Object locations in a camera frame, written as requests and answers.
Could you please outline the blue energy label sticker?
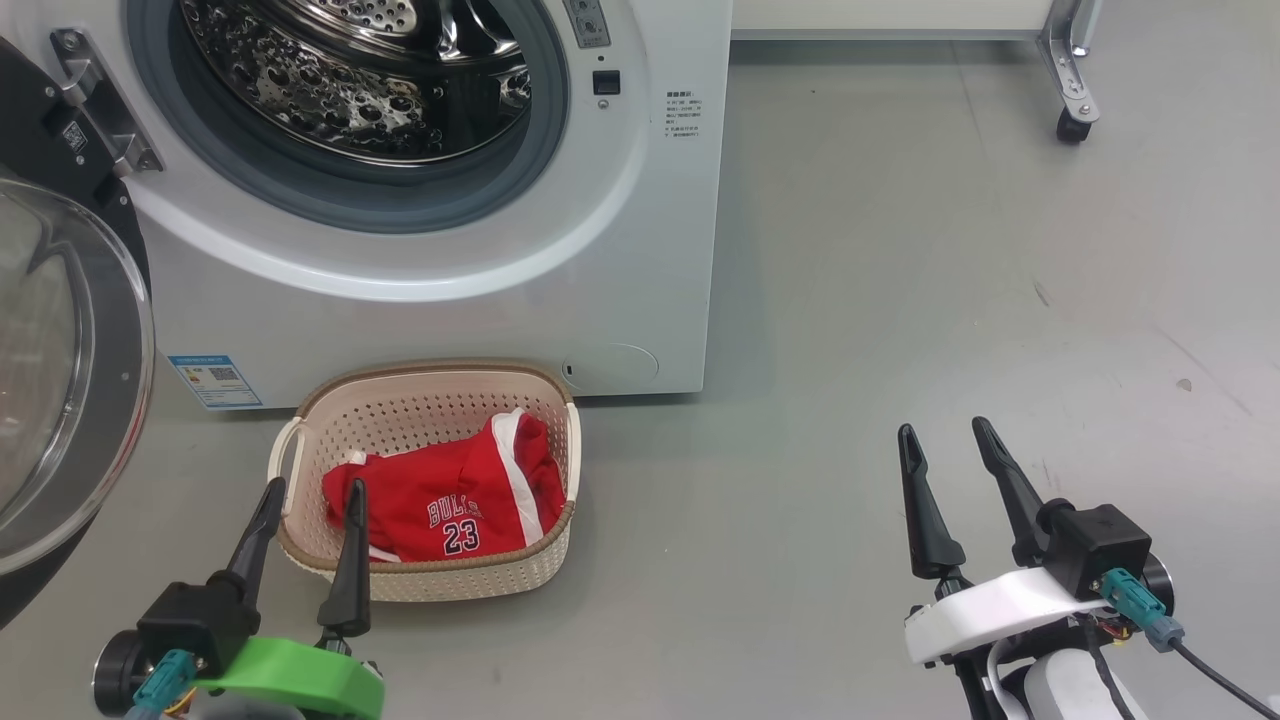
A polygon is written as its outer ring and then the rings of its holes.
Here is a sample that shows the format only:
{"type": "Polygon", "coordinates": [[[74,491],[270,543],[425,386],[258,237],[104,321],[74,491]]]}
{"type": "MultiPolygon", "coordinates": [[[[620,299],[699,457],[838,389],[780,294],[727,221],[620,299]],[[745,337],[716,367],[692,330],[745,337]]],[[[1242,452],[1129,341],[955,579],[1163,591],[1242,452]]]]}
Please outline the blue energy label sticker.
{"type": "Polygon", "coordinates": [[[227,355],[169,355],[187,387],[211,411],[253,410],[262,401],[227,355]]]}

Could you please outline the cream perforated laundry basket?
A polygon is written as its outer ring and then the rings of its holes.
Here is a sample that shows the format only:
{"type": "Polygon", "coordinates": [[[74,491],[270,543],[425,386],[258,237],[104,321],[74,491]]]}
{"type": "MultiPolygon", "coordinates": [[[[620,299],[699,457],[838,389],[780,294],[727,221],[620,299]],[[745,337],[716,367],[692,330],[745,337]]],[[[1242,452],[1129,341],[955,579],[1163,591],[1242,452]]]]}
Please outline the cream perforated laundry basket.
{"type": "Polygon", "coordinates": [[[544,421],[567,507],[527,550],[440,562],[379,562],[372,598],[397,603],[485,600],[535,591],[561,569],[579,496],[582,428],[568,387],[540,368],[476,359],[374,366],[315,389],[279,430],[268,478],[288,484],[276,539],[300,569],[333,580],[342,533],[326,518],[321,479],[356,451],[389,455],[480,432],[522,409],[544,421]]]}

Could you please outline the white washing machine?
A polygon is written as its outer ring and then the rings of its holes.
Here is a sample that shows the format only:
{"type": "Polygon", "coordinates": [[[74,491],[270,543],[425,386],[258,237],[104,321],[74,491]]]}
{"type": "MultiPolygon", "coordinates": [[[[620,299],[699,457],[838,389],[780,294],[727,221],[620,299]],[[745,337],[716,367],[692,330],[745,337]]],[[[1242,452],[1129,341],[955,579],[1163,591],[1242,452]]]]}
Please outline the white washing machine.
{"type": "Polygon", "coordinates": [[[165,359],[227,355],[264,407],[465,357],[678,395],[704,383],[732,10],[0,0],[0,36],[115,149],[165,359]]]}

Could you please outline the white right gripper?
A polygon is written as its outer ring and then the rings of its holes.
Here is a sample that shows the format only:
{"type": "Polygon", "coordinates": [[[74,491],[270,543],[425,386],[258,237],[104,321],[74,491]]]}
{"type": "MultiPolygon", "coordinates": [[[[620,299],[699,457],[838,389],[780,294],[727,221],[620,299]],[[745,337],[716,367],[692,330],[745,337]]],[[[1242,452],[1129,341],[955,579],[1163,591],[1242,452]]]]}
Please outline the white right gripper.
{"type": "MultiPolygon", "coordinates": [[[[972,429],[986,470],[995,478],[1012,530],[1014,562],[1021,569],[992,580],[954,588],[904,621],[908,657],[924,665],[1009,641],[1005,661],[1042,659],[1059,650],[1084,650],[1079,626],[1066,620],[1107,609],[1103,600],[1078,600],[1044,569],[1050,537],[1037,518],[1043,501],[984,416],[972,429]]],[[[911,574],[923,580],[964,583],[966,555],[950,534],[927,473],[929,465],[913,425],[897,430],[904,518],[911,574]]]]}

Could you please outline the white partition panel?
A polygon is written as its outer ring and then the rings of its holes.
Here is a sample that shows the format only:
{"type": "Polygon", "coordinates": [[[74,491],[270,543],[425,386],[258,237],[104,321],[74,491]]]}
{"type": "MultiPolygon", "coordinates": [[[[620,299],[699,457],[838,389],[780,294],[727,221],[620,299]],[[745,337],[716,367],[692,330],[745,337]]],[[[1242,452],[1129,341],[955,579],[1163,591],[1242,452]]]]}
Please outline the white partition panel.
{"type": "Polygon", "coordinates": [[[1100,109],[1078,61],[1105,0],[733,0],[736,40],[951,38],[1034,42],[1062,108],[1094,124],[1100,109]]]}

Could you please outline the red basketball jersey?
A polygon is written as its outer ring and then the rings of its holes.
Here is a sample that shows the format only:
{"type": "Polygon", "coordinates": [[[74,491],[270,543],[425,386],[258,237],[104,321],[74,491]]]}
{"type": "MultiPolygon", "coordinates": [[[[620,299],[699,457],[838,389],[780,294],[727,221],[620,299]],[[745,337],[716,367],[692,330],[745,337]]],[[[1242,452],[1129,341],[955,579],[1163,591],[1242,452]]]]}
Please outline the red basketball jersey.
{"type": "Polygon", "coordinates": [[[375,562],[440,562],[525,550],[566,505],[548,428],[517,407],[465,439],[379,456],[353,454],[323,478],[326,520],[344,524],[349,489],[367,496],[375,562]]]}

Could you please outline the dark round washer door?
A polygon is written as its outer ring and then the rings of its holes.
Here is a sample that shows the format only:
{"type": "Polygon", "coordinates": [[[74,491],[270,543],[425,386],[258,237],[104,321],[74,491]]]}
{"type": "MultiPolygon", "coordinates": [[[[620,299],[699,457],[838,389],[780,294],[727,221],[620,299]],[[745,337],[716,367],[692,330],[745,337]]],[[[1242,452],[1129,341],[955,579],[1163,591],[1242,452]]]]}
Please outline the dark round washer door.
{"type": "Polygon", "coordinates": [[[0,632],[97,516],[154,383],[133,199],[67,92],[0,36],[0,632]]]}

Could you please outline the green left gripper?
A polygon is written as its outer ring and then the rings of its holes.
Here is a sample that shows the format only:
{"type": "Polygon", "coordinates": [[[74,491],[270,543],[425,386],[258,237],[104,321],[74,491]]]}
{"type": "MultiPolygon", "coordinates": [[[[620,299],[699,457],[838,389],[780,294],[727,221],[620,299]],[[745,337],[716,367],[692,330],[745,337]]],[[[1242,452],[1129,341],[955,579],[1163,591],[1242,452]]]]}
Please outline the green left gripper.
{"type": "MultiPolygon", "coordinates": [[[[266,553],[283,514],[288,483],[270,479],[225,569],[210,585],[225,585],[236,601],[255,606],[266,553]]],[[[369,493],[362,478],[352,482],[344,510],[344,541],[330,593],[317,611],[321,642],[346,642],[372,625],[369,493]]],[[[355,720],[381,720],[387,688],[367,664],[300,642],[251,637],[220,676],[200,676],[193,687],[221,691],[298,710],[355,720]]]]}

